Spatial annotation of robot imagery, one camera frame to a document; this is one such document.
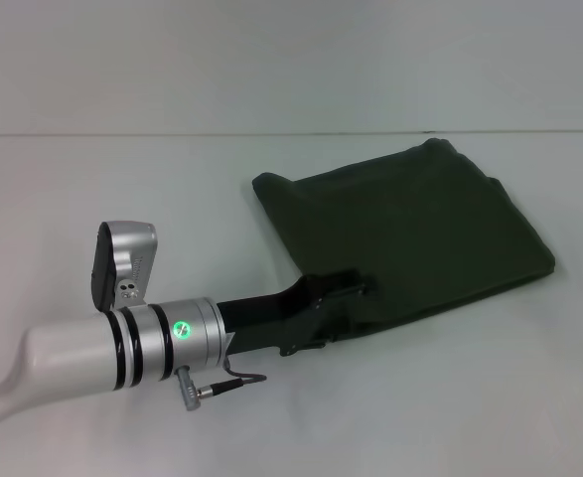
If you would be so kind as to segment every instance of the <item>dark green cloth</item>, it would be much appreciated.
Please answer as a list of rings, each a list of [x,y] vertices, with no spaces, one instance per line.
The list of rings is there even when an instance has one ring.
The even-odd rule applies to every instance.
[[[374,278],[378,293],[350,310],[358,335],[554,269],[501,183],[446,140],[295,182],[265,173],[253,188],[304,274],[357,268]]]

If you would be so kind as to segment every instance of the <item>black stripe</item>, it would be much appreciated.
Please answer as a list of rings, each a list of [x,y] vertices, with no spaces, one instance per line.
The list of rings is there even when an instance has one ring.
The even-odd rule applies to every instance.
[[[132,340],[132,357],[134,359],[134,374],[132,375],[132,383],[130,388],[134,388],[136,385],[141,383],[141,378],[143,378],[143,350],[141,349],[141,338],[139,337],[139,328],[136,326],[136,320],[134,315],[126,306],[119,310],[123,313],[123,318],[125,318],[125,323],[128,325],[128,331],[130,332],[130,339]]]
[[[125,383],[125,348],[123,347],[123,335],[121,334],[121,327],[119,320],[116,319],[114,313],[106,311],[105,316],[112,328],[112,337],[114,338],[114,351],[116,352],[116,385],[114,390],[117,391],[123,388]]]
[[[149,306],[154,310],[154,313],[156,313],[156,316],[159,319],[159,324],[161,325],[161,333],[163,334],[163,349],[165,350],[165,368],[163,369],[163,377],[161,378],[161,381],[163,381],[172,376],[172,370],[174,368],[174,346],[172,345],[172,333],[170,331],[168,317],[165,315],[163,308],[161,308],[159,305]]]

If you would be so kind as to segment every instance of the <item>green fabric bag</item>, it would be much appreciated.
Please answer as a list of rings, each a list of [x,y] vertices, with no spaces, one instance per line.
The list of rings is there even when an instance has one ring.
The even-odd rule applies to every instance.
[[[555,260],[501,183],[446,140],[255,193],[303,274],[356,268],[377,285],[348,310],[354,338],[548,275]]]

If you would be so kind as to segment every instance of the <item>green indicator light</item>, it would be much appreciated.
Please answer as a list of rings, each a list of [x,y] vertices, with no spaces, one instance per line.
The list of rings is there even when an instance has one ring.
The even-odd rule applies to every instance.
[[[177,321],[172,330],[174,331],[174,336],[179,340],[187,340],[190,337],[190,333],[192,333],[190,324],[185,321]]]

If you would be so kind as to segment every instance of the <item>white surface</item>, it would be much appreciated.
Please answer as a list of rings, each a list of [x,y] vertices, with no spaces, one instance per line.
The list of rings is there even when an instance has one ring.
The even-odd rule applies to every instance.
[[[583,0],[0,0],[0,133],[583,128]]]
[[[0,379],[23,329],[91,310],[102,220],[157,226],[152,301],[273,292],[295,270],[250,179],[424,139],[0,140]],[[236,357],[269,381],[194,413],[174,381],[26,411],[0,424],[0,475],[583,476],[583,134],[450,139],[503,182],[555,274],[321,351]]]

